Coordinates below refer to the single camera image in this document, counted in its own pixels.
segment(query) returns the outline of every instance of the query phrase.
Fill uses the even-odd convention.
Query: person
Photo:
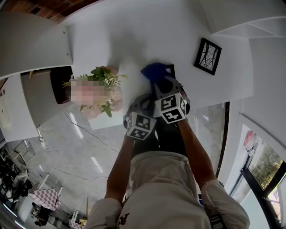
[[[217,180],[187,119],[166,124],[158,118],[145,140],[125,135],[106,195],[93,205],[85,229],[249,226],[247,213]]]
[[[35,225],[41,227],[41,226],[46,226],[48,219],[49,219],[49,214],[51,210],[48,208],[44,208],[41,206],[40,212],[36,215],[38,220],[35,222]]]
[[[39,210],[37,209],[37,205],[35,204],[35,202],[32,203],[32,206],[33,206],[32,215],[37,216],[39,214]]]

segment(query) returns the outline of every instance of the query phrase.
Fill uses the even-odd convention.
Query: black cable
[[[103,141],[101,141],[98,137],[96,137],[96,136],[94,136],[93,134],[89,133],[89,132],[88,132],[86,129],[84,129],[83,127],[81,127],[81,126],[79,126],[79,125],[73,123],[73,122],[68,118],[68,116],[66,115],[66,113],[65,113],[64,111],[63,111],[63,114],[67,117],[67,119],[70,121],[70,123],[72,123],[72,124],[74,124],[75,126],[81,128],[81,129],[83,129],[85,132],[87,132],[87,133],[90,134],[91,136],[95,137],[99,142],[101,142],[101,143],[102,143],[103,145],[105,145],[107,148],[109,148],[109,149],[113,150],[114,152],[118,153],[115,149],[109,147],[107,144],[105,144]]]
[[[65,172],[65,171],[62,171],[62,170],[59,170],[59,169],[57,169],[57,168],[55,168],[55,167],[52,167],[52,168],[55,169],[55,170],[58,170],[58,171],[60,171],[60,172],[62,172],[62,173],[65,173],[65,174],[67,174],[67,175],[75,176],[75,177],[78,177],[78,178],[83,179],[83,180],[86,180],[86,181],[94,181],[94,180],[97,179],[97,178],[108,178],[108,177],[95,177],[94,179],[85,179],[85,178],[79,177],[79,176],[74,175],[74,174],[69,174],[69,173],[67,173],[67,172]]]

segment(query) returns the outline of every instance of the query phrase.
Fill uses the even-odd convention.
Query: pink flower
[[[87,119],[94,119],[99,116],[102,111],[102,106],[85,106],[81,112],[83,112]]]
[[[78,105],[102,106],[109,99],[109,88],[102,81],[71,81],[71,101]]]
[[[122,98],[122,89],[120,86],[112,86],[110,88],[110,97],[113,101],[121,100]]]
[[[123,100],[117,100],[110,105],[111,111],[120,111],[123,108]]]

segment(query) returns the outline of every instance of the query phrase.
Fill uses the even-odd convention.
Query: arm
[[[216,180],[210,158],[193,133],[188,120],[184,119],[177,123],[184,141],[189,165],[196,182],[202,190],[202,187],[206,182]]]
[[[129,180],[134,141],[134,139],[125,135],[122,147],[107,180],[105,198],[113,198],[122,203]]]
[[[229,229],[249,228],[245,210],[230,197],[220,185],[213,172],[209,156],[193,133],[188,121],[178,122],[187,152],[189,165],[201,189],[202,201],[210,216],[219,214]]]

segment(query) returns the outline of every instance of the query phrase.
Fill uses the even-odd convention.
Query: shirt logo
[[[128,216],[129,214],[130,214],[130,213],[125,214],[124,217],[123,217],[123,216],[120,217],[120,218],[119,218],[119,221],[118,221],[118,225],[125,225],[126,220],[127,220],[127,216]]]

